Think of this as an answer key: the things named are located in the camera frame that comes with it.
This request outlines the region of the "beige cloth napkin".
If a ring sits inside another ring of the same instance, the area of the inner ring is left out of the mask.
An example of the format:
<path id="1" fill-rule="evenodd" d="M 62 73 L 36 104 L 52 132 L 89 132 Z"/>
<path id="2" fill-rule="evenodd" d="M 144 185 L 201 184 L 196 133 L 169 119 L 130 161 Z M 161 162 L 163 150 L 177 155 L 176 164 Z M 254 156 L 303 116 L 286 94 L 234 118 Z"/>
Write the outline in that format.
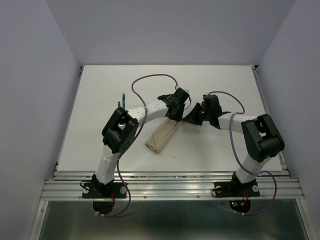
<path id="1" fill-rule="evenodd" d="M 171 119 L 164 120 L 146 140 L 146 147 L 153 153 L 159 155 L 172 136 L 181 127 L 182 123 L 182 121 L 175 121 Z"/>

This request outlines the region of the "silver knife teal handle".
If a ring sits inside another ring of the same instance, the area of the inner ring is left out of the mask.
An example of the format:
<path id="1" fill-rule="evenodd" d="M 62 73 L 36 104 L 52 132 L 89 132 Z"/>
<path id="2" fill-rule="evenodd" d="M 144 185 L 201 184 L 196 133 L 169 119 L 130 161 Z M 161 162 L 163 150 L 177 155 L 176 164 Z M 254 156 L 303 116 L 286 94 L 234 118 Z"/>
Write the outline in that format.
<path id="1" fill-rule="evenodd" d="M 122 108 L 125 110 L 126 109 L 126 94 L 122 94 Z"/>

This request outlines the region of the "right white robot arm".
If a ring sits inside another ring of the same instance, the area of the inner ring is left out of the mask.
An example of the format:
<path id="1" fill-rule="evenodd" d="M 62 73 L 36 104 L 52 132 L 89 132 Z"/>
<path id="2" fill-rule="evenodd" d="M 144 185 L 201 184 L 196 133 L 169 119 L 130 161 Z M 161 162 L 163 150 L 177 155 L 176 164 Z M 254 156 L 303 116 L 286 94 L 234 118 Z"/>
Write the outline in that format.
<path id="1" fill-rule="evenodd" d="M 225 94 L 236 100 L 241 112 L 223 111 L 217 94 Z M 202 103 L 197 103 L 183 121 L 201 126 L 203 122 L 219 130 L 228 130 L 231 148 L 239 169 L 234 173 L 235 180 L 230 182 L 231 192 L 242 195 L 248 190 L 248 183 L 255 180 L 271 158 L 285 148 L 285 142 L 273 119 L 268 114 L 246 116 L 245 107 L 230 93 L 212 91 L 203 96 Z M 233 132 L 243 135 L 247 156 L 240 161 L 234 144 Z"/>

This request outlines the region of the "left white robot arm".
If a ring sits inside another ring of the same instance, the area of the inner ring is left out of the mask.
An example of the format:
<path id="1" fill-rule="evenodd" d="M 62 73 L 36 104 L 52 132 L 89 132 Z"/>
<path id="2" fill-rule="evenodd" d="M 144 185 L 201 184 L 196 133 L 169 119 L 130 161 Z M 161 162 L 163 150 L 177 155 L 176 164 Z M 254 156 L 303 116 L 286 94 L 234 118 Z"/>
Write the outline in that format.
<path id="1" fill-rule="evenodd" d="M 92 176 L 92 181 L 96 182 L 95 193 L 100 197 L 111 193 L 110 183 L 114 180 L 117 162 L 135 141 L 137 130 L 159 118 L 181 121 L 189 97 L 189 93 L 179 87 L 173 94 L 161 95 L 149 104 L 143 103 L 141 107 L 130 110 L 118 107 L 113 112 L 102 130 L 102 157 Z"/>

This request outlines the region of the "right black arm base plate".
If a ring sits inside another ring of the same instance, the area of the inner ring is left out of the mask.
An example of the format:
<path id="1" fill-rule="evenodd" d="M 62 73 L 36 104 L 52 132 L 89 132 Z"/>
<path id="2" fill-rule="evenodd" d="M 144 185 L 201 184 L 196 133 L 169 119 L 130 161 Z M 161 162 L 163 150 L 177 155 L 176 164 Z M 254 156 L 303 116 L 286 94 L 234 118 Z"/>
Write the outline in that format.
<path id="1" fill-rule="evenodd" d="M 214 183 L 211 195 L 215 198 L 242 198 L 247 196 L 255 198 L 260 196 L 260 191 L 255 180 L 248 183 L 220 181 Z"/>

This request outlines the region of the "aluminium rail frame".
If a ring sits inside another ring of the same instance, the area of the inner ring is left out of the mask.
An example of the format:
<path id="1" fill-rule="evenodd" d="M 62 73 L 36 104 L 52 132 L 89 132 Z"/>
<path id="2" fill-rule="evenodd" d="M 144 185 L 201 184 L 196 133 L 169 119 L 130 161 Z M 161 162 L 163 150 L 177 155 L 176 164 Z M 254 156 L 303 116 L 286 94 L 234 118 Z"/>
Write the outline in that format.
<path id="1" fill-rule="evenodd" d="M 226 198 L 211 192 L 217 181 L 232 172 L 125 171 L 131 192 L 126 211 L 110 218 L 94 215 L 92 202 L 81 196 L 79 182 L 89 171 L 54 172 L 43 185 L 32 240 L 314 240 L 305 196 L 292 178 L 284 157 L 281 170 L 258 178 L 260 197 L 253 209 L 268 209 L 241 216 L 227 208 Z"/>

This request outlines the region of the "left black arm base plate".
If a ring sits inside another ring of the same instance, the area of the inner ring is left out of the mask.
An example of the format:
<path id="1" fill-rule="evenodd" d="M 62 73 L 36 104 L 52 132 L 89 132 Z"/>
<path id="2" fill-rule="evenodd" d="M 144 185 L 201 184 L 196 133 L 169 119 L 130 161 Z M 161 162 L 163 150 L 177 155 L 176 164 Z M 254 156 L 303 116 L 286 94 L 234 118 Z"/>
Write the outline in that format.
<path id="1" fill-rule="evenodd" d="M 91 182 L 80 182 L 82 188 L 83 199 L 125 199 L 127 197 L 127 189 L 122 182 L 111 183 L 102 190 L 92 187 Z"/>

